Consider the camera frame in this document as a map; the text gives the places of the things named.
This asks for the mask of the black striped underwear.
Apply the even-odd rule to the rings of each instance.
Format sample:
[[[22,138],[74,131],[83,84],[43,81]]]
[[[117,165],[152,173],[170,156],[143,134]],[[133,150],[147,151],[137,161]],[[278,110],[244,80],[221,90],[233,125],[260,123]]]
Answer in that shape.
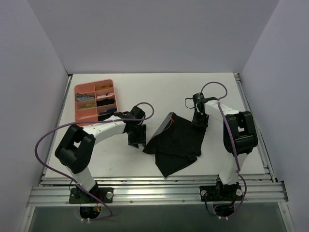
[[[191,121],[170,112],[143,149],[155,156],[164,178],[197,161],[206,129],[195,128]]]

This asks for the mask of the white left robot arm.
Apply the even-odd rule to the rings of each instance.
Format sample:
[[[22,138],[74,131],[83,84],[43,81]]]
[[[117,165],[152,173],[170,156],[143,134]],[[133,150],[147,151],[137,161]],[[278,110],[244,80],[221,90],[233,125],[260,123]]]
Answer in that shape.
[[[138,148],[146,145],[145,112],[134,106],[129,112],[108,114],[93,125],[71,125],[61,142],[55,156],[63,164],[77,183],[83,187],[80,197],[87,203],[97,198],[98,185],[91,175],[88,165],[94,146],[114,135],[128,135],[128,145]]]

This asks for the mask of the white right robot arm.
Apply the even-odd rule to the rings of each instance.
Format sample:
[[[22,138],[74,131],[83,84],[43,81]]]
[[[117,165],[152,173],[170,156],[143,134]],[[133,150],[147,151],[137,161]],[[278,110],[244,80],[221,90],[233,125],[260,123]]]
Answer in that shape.
[[[239,172],[247,156],[258,145],[258,137],[252,113],[234,110],[220,102],[219,98],[205,98],[203,93],[194,94],[191,98],[194,109],[192,127],[197,131],[205,131],[209,118],[214,118],[222,124],[223,145],[228,153],[224,168],[219,173],[220,184],[214,188],[219,199],[226,199],[232,193],[230,185],[239,181]]]

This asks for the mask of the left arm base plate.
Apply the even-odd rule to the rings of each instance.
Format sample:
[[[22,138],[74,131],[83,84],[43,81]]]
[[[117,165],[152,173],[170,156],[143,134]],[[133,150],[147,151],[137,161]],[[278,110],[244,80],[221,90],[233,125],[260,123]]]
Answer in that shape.
[[[96,198],[100,199],[104,203],[113,202],[113,192],[114,189],[110,187],[95,187],[90,193]],[[69,195],[70,204],[87,204],[87,203],[97,203],[98,201],[90,196],[89,194],[82,191],[80,188],[72,188]]]

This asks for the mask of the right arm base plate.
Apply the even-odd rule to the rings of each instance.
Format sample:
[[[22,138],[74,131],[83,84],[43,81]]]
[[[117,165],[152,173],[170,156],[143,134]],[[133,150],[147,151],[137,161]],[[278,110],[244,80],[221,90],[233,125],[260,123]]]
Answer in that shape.
[[[200,186],[199,192],[201,200],[207,202],[233,202],[240,201],[243,197],[239,183],[222,185],[217,182],[216,185]]]

